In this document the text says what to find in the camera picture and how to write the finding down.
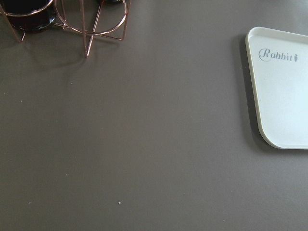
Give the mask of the cream rabbit tray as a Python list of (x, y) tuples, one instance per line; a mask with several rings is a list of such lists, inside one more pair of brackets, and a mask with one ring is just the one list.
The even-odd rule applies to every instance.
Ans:
[(262, 138), (279, 149), (307, 149), (307, 36), (254, 27), (245, 43)]

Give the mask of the tea bottle front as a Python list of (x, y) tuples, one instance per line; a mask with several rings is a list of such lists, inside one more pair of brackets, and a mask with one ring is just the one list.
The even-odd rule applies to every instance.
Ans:
[(56, 18), (52, 0), (2, 0), (0, 5), (11, 25), (26, 32), (44, 30)]

